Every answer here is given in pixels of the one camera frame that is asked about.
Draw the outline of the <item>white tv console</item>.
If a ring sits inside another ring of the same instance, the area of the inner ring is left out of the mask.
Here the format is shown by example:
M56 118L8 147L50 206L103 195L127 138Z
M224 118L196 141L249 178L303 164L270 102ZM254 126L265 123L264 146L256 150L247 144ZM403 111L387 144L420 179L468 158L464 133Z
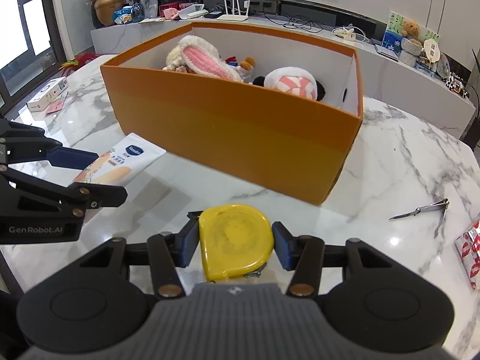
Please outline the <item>white tv console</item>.
M180 20L113 25L93 29L90 35L96 53L119 54L188 23ZM365 95L424 119L456 138L463 137L470 128L476 115L473 102L449 91L443 82L378 54L367 42L344 41L333 35L328 27L319 33L314 29L293 28L291 31L355 48Z

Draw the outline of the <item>orange cardboard box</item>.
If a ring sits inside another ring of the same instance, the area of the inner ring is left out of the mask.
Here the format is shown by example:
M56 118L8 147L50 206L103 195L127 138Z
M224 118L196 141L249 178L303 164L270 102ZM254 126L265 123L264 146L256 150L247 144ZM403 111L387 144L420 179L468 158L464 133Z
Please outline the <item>orange cardboard box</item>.
M325 97L167 71L168 53L187 35L209 41L222 57L255 58L259 76L303 68ZM335 186L363 119L356 50L279 28L193 21L115 56L101 73L124 133L315 205Z

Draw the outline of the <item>white crochet bunny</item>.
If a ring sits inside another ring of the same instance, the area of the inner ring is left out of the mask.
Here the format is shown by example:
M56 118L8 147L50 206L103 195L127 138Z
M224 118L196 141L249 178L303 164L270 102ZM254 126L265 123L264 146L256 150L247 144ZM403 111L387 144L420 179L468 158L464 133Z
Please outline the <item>white crochet bunny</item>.
M163 69L243 82L239 72L221 59L216 47L195 35L184 36L178 42L168 53Z

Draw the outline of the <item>round paper fan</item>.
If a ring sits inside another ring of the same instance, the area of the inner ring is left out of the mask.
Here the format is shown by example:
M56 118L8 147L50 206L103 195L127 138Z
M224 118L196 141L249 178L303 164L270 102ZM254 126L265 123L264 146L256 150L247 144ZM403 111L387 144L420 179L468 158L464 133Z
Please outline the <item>round paper fan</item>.
M429 66L440 60L441 51L439 49L439 44L433 38L425 39L423 49L425 51L425 56L429 61Z

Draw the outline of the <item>pink striped white plush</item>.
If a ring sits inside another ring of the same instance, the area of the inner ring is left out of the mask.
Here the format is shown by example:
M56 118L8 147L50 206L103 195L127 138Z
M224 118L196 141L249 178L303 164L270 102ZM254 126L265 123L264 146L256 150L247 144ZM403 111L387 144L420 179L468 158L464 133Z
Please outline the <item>pink striped white plush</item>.
M300 67L280 67L267 76L256 77L252 84L297 97L320 102L326 96L324 86L314 76Z

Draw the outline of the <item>white power strip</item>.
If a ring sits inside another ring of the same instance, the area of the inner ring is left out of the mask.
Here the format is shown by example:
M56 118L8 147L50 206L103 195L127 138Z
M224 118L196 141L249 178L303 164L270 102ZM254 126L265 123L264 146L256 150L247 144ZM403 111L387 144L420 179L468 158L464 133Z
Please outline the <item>white power strip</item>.
M355 26L333 28L331 33L335 37L342 38L345 41L370 42L365 32L361 28Z

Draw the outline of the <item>silver nail clipper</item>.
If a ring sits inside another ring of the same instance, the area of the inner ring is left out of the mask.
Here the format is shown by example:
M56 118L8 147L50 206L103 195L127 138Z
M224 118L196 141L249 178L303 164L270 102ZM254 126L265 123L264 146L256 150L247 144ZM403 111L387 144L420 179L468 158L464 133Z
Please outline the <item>silver nail clipper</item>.
M449 205L450 205L449 200L447 198L444 198L440 201L433 202L430 205L419 206L415 210L410 211L408 213L392 216L390 217L390 220L404 219L404 218L419 215L421 213L439 211L440 212L439 223L433 233L433 237L437 238L439 236L439 233L443 229L443 225L446 219L446 211Z

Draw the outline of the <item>white blue small box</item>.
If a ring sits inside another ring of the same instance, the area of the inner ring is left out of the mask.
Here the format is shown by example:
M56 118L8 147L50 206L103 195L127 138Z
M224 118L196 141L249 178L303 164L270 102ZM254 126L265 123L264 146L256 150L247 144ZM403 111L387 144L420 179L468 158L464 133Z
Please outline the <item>white blue small box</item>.
M66 76L53 78L28 101L27 107L31 112L44 111L68 87Z

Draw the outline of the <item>white wifi router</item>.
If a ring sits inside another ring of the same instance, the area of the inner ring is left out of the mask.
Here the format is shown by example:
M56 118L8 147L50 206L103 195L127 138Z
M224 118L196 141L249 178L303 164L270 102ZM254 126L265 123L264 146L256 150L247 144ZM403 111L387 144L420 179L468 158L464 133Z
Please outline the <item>white wifi router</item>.
M217 19L219 21L245 22L249 18L251 0L246 1L241 8L240 0L224 0L224 13Z

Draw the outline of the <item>white lotion tube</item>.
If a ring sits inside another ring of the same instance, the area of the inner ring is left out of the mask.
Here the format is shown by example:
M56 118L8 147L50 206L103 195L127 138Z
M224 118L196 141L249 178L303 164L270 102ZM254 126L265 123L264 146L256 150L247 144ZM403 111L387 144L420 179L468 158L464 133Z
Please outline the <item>white lotion tube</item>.
M166 153L165 149L130 133L80 172L73 182L126 186Z

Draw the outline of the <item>potted green plant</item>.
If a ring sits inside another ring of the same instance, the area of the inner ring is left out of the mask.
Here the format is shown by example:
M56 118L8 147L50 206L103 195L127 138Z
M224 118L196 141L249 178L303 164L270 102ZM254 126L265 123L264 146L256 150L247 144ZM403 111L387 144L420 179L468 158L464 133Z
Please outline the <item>potted green plant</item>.
M469 93L469 99L475 107L472 118L465 129L461 141L467 144L471 150L475 151L479 145L479 51L474 51L473 57L475 65L466 84Z

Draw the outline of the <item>bronze round vase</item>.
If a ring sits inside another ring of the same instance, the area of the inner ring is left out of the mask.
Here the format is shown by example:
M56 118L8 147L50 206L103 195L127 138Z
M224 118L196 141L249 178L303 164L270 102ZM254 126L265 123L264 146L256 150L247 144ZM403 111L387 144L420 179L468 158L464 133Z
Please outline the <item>bronze round vase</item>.
M113 13L120 10L124 4L125 0L97 0L94 9L98 20L104 26L111 26L114 24Z

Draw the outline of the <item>brown plush keychain doll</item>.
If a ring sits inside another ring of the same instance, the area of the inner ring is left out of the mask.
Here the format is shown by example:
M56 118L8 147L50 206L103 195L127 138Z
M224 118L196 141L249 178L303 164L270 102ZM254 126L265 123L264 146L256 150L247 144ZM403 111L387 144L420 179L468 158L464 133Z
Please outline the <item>brown plush keychain doll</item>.
M234 68L244 82L252 82L253 72L256 68L256 61L253 59L253 57L246 57L242 61L237 61L237 58L235 56L232 56L228 57L225 60L225 63L230 67Z

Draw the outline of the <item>yellow tape measure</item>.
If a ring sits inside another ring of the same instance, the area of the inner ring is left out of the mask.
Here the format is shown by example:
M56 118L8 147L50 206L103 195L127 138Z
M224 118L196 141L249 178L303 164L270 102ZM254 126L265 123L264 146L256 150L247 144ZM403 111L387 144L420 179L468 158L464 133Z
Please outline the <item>yellow tape measure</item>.
M269 261L274 246L269 219L244 204L203 211L199 239L205 278L215 282L257 272Z

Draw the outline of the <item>red silver foil packet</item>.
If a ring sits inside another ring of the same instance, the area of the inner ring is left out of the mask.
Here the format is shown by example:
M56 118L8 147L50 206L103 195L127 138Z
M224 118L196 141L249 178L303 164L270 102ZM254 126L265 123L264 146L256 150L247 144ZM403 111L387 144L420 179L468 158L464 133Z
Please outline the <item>red silver foil packet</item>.
M479 290L480 234L479 216L456 239L455 247L473 290Z

